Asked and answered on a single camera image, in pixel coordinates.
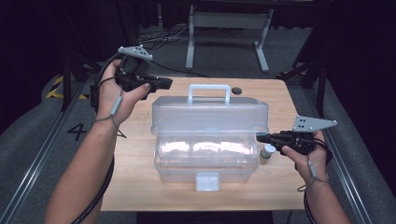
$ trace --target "small bottle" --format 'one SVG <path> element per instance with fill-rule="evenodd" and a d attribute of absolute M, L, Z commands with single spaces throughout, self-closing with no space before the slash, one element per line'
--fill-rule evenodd
<path fill-rule="evenodd" d="M 264 159 L 270 159 L 271 155 L 276 151 L 276 148 L 271 146 L 270 144 L 265 144 L 264 148 L 262 149 L 262 151 L 260 152 L 260 155 L 264 158 Z"/>

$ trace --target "clear plastic storage box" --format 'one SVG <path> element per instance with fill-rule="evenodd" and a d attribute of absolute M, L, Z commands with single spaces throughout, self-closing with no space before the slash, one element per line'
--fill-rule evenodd
<path fill-rule="evenodd" d="M 193 96 L 196 89 L 224 89 L 225 97 Z M 188 96 L 162 96 L 152 105 L 157 135 L 154 164 L 163 181 L 244 182 L 259 165 L 256 133 L 268 133 L 268 104 L 230 97 L 228 85 L 190 85 Z"/>

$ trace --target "dark round object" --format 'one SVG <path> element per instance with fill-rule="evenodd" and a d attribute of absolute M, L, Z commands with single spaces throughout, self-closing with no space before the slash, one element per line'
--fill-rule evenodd
<path fill-rule="evenodd" d="M 241 90 L 241 88 L 239 88 L 239 87 L 233 87 L 233 88 L 231 89 L 231 91 L 232 91 L 233 94 L 235 94 L 235 95 L 240 95 L 240 94 L 242 94 L 242 90 Z"/>

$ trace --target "human hand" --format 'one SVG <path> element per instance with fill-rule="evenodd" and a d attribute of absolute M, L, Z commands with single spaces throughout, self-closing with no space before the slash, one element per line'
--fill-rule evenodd
<path fill-rule="evenodd" d="M 102 77 L 102 81 L 110 78 L 103 82 L 99 88 L 99 108 L 96 115 L 96 119 L 104 119 L 110 115 L 113 105 L 116 103 L 117 98 L 121 95 L 122 99 L 120 107 L 114 116 L 114 122 L 117 127 L 120 126 L 126 119 L 131 116 L 134 110 L 134 105 L 149 93 L 150 85 L 148 83 L 141 85 L 140 87 L 125 92 L 116 83 L 114 78 L 116 70 L 120 66 L 120 60 L 114 60 L 105 70 Z"/>
<path fill-rule="evenodd" d="M 314 133 L 314 138 L 324 142 L 324 136 L 322 131 Z M 308 168 L 308 156 L 302 155 L 290 147 L 282 147 L 282 151 L 297 165 L 297 170 L 300 176 L 308 186 L 313 183 L 314 177 L 312 176 Z M 326 150 L 323 147 L 315 146 L 313 152 L 309 154 L 309 160 L 314 163 L 315 169 L 318 172 L 318 179 L 327 180 L 326 176 Z"/>

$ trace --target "plastic box lid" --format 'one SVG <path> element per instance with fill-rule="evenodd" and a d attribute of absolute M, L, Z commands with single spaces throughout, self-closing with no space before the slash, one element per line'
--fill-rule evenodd
<path fill-rule="evenodd" d="M 192 96 L 196 89 L 224 89 L 226 96 Z M 190 85 L 189 96 L 162 96 L 152 105 L 151 133 L 162 136 L 239 136 L 268 133 L 268 104 L 230 97 L 228 85 Z"/>

